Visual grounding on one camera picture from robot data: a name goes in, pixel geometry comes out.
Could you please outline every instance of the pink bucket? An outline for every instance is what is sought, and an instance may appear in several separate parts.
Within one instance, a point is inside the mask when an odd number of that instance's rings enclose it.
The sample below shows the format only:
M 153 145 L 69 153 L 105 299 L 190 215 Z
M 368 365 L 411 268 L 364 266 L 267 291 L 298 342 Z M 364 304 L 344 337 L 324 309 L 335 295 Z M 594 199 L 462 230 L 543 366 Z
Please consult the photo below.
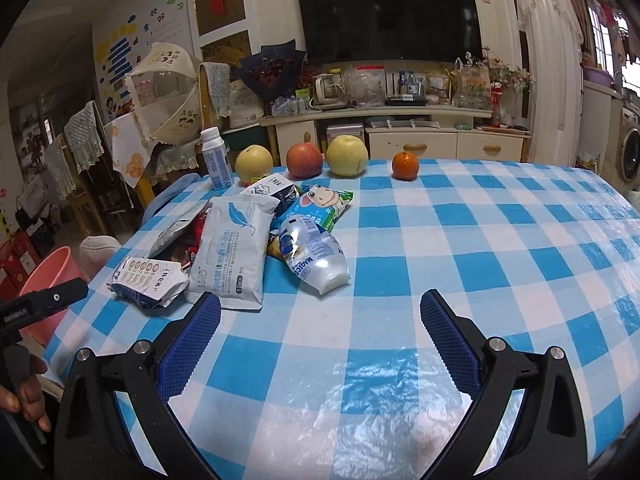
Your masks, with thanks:
M 74 278 L 82 278 L 86 281 L 86 277 L 71 257 L 71 249 L 62 247 L 47 256 L 31 273 L 29 279 L 24 283 L 20 295 L 24 296 L 29 292 L 50 288 Z M 42 346 L 46 346 L 65 314 L 66 309 L 55 316 L 47 317 L 47 319 L 28 326 L 22 330 L 22 333 L 31 335 Z

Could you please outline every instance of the ceiling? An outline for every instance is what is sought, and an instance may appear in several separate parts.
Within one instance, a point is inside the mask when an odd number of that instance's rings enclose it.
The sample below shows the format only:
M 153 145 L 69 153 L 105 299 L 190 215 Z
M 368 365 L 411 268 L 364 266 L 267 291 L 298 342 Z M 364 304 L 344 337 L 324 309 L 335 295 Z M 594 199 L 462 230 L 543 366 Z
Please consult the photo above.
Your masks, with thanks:
M 9 105 L 25 104 L 94 73 L 92 22 L 118 0 L 31 0 L 0 48 Z

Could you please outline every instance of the blue gripper pad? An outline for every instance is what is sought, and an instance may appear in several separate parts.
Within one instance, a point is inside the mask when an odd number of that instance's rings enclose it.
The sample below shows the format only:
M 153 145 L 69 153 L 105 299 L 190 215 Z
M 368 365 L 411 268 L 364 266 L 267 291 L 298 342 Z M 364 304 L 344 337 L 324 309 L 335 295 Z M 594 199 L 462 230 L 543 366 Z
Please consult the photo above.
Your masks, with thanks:
M 481 363 L 456 326 L 455 314 L 429 291 L 420 301 L 420 317 L 456 388 L 475 400 L 482 389 Z
M 156 389 L 165 404 L 184 391 L 202 353 L 220 325 L 220 300 L 214 294 L 206 298 L 183 327 L 158 365 Z

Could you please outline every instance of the white curtain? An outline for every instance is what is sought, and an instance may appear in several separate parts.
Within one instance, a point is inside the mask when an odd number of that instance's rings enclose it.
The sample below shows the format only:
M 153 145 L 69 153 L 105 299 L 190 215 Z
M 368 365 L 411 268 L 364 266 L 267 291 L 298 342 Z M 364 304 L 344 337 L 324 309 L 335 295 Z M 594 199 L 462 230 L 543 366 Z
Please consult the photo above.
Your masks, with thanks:
M 518 0 L 531 69 L 533 141 L 529 160 L 573 166 L 582 109 L 582 33 L 570 0 Z

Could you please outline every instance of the white plastic bottle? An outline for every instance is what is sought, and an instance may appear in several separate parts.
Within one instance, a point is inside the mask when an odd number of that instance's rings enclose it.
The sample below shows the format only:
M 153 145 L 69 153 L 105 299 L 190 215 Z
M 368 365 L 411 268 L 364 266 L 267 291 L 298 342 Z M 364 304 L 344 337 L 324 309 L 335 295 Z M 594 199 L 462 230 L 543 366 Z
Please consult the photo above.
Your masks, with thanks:
M 234 184 L 231 165 L 226 156 L 225 141 L 220 137 L 220 131 L 214 126 L 202 131 L 202 156 L 207 163 L 211 183 L 214 191 L 227 189 Z

